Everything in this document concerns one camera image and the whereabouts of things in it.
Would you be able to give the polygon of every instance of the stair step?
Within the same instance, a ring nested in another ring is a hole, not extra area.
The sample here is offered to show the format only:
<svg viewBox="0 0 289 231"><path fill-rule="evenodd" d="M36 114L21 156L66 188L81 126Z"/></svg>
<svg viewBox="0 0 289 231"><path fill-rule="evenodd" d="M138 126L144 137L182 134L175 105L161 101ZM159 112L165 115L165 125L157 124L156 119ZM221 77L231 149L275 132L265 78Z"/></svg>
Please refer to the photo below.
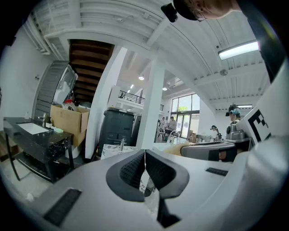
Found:
<svg viewBox="0 0 289 231"><path fill-rule="evenodd" d="M74 90L74 93L87 95L87 96L94 96L95 92L90 92L90 91L86 91L86 90L83 90L83 89L76 89L76 90Z"/></svg>
<svg viewBox="0 0 289 231"><path fill-rule="evenodd" d="M91 78L82 77L82 76L79 76L77 81L81 81L81 82L85 82L85 83L92 83L95 85L98 85L98 83L99 83L99 80L97 80L97 79L91 79Z"/></svg>
<svg viewBox="0 0 289 231"><path fill-rule="evenodd" d="M70 55L87 56L87 57L106 60L106 61L109 60L108 55L102 55L99 53L94 53L94 52L89 52L89 51L72 51Z"/></svg>
<svg viewBox="0 0 289 231"><path fill-rule="evenodd" d="M86 69L81 69L81 68L75 68L75 70L78 75L81 75L81 74L90 75L90 76L95 77L96 79L100 79L100 77L102 76L102 73L92 71L92 70L86 70Z"/></svg>
<svg viewBox="0 0 289 231"><path fill-rule="evenodd" d="M80 95L80 94L77 94L77 95L75 96L75 98L77 98L77 99L84 99L84 100L87 100L88 102L92 102L92 100L93 100L93 97L91 97L91 96Z"/></svg>
<svg viewBox="0 0 289 231"><path fill-rule="evenodd" d="M79 66L88 66L88 67L94 67L97 69L102 69L104 70L106 65L99 64L99 63L94 63L90 61L85 61L85 60L73 60L71 62L72 65L79 65Z"/></svg>
<svg viewBox="0 0 289 231"><path fill-rule="evenodd" d="M95 86L91 86L91 85L87 85L87 84L83 84L83 83L76 83L75 88L83 88L83 89L88 89L91 91L96 91Z"/></svg>

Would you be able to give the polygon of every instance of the plastic bag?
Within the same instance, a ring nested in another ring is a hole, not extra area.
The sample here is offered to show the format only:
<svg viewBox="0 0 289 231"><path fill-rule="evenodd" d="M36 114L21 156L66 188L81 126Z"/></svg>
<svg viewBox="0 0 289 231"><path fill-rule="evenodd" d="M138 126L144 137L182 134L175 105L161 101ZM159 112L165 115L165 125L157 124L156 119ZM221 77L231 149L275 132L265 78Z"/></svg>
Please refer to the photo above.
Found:
<svg viewBox="0 0 289 231"><path fill-rule="evenodd" d="M61 107L67 110L77 111L75 104L72 102L72 99L64 101Z"/></svg>

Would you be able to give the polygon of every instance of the faucet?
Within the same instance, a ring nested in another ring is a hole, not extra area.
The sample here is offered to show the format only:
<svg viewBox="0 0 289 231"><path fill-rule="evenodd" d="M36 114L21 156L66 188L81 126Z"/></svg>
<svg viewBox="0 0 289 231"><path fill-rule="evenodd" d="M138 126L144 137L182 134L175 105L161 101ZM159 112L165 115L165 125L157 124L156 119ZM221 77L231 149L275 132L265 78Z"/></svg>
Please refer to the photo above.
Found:
<svg viewBox="0 0 289 231"><path fill-rule="evenodd" d="M45 128L45 122L46 122L46 119L47 119L46 113L44 113L43 116L39 116L38 118L42 119L42 127Z"/></svg>
<svg viewBox="0 0 289 231"><path fill-rule="evenodd" d="M172 135L172 133L174 133L174 132L177 133L177 139L180 137L180 134L178 133L178 131L174 130L174 131L172 131L172 132L170 133L170 136L168 137L167 143L170 143L171 135Z"/></svg>
<svg viewBox="0 0 289 231"><path fill-rule="evenodd" d="M121 151L123 150L123 146L126 144L126 137L123 136L121 140Z"/></svg>

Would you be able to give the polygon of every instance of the white ceiling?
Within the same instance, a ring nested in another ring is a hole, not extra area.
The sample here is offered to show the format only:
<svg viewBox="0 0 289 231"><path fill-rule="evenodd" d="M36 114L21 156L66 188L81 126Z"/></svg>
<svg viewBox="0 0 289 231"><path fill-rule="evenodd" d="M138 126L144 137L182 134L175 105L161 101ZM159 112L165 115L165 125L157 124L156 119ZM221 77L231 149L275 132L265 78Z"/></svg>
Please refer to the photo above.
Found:
<svg viewBox="0 0 289 231"><path fill-rule="evenodd" d="M146 89L149 81L151 70L151 60L133 51L128 51L118 78L117 85L122 91L130 90L130 93L135 94L141 89ZM144 80L139 80L139 76L143 76ZM174 92L174 88L184 83L169 71L165 71L163 86L168 89L168 92Z"/></svg>
<svg viewBox="0 0 289 231"><path fill-rule="evenodd" d="M184 84L163 93L190 88L212 111L232 103L255 104L270 85L258 51L220 60L218 51L254 40L246 17L233 12L217 20L192 22L179 16L169 23L160 7L170 0L44 0L26 25L36 48L67 60L68 40L99 40L128 48L120 79L145 88L150 60L162 49L166 54L165 82L179 78ZM223 77L220 70L228 75ZM138 80L144 75L143 82Z"/></svg>

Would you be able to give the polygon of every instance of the black rubber pad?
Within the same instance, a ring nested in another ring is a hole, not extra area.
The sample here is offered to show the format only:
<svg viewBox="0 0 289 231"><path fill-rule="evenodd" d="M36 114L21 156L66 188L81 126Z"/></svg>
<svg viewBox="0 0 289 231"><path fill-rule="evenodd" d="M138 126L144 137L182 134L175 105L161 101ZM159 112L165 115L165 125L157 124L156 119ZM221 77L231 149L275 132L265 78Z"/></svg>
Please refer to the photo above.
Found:
<svg viewBox="0 0 289 231"><path fill-rule="evenodd" d="M221 176L226 176L228 173L228 171L217 169L217 168L208 168L206 171L217 174L217 175L221 175Z"/></svg>
<svg viewBox="0 0 289 231"><path fill-rule="evenodd" d="M69 189L44 215L44 219L59 226L77 201L80 194L81 191L77 189Z"/></svg>

